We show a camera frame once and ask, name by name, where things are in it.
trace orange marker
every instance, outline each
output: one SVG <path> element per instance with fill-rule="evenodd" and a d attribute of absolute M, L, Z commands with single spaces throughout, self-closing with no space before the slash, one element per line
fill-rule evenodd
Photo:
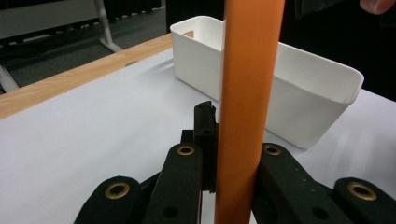
<path fill-rule="evenodd" d="M 284 0 L 228 0 L 216 224 L 246 224 L 262 152 Z"/>

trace hand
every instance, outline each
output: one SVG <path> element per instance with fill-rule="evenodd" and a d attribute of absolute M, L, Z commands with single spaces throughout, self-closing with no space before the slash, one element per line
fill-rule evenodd
<path fill-rule="evenodd" d="M 361 0 L 361 8 L 372 14 L 379 15 L 388 11 L 396 0 Z"/>

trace wooden strip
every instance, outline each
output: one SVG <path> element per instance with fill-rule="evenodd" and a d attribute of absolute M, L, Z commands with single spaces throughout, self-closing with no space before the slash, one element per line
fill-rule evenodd
<path fill-rule="evenodd" d="M 219 117 L 217 224 L 249 223 L 282 0 L 228 0 Z"/>
<path fill-rule="evenodd" d="M 92 63 L 49 77 L 32 85 L 0 95 L 0 119 L 40 104 L 63 92 L 120 70 L 172 47 L 171 35 L 163 35 L 143 44 L 109 55 Z"/>

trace metal leg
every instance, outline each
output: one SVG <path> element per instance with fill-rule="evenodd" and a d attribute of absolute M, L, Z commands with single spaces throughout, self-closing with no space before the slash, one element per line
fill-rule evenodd
<path fill-rule="evenodd" d="M 113 43 L 113 39 L 111 38 L 110 27 L 108 26 L 105 4 L 103 3 L 103 0 L 94 0 L 94 2 L 100 24 L 102 25 L 102 29 L 104 31 L 104 38 L 100 38 L 100 42 L 113 52 L 122 51 L 119 46 Z"/>
<path fill-rule="evenodd" d="M 5 92 L 15 91 L 20 87 L 15 82 L 14 78 L 9 74 L 8 70 L 0 64 L 0 85 Z"/>

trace white tabletop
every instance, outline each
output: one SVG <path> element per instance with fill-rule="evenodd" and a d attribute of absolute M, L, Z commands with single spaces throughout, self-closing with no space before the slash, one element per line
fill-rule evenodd
<path fill-rule="evenodd" d="M 1 119 L 0 223 L 72 223 L 102 181 L 156 174 L 181 130 L 192 129 L 194 106 L 207 100 L 174 77 L 169 49 Z M 354 176 L 396 198 L 395 111 L 361 91 L 315 146 L 269 132 L 265 142 L 287 148 L 329 187 Z M 212 223 L 214 196 L 204 196 L 202 223 Z"/>

